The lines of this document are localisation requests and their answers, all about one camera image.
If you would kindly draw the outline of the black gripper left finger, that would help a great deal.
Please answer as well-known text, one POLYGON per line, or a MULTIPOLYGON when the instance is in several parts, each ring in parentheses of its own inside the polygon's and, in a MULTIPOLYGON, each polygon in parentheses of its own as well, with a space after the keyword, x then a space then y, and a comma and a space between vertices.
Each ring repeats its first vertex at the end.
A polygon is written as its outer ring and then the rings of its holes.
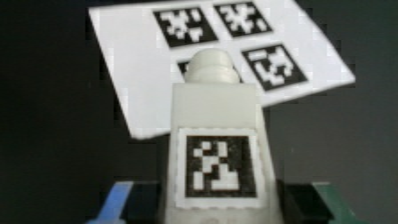
POLYGON ((96 217, 86 224, 157 224, 160 183, 118 181, 96 217))

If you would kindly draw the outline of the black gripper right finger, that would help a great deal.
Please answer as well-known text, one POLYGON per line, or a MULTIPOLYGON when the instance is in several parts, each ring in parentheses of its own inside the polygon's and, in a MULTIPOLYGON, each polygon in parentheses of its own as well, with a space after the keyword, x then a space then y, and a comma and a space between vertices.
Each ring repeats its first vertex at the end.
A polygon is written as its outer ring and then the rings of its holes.
POLYGON ((278 181, 285 224, 363 224, 329 182, 278 181))

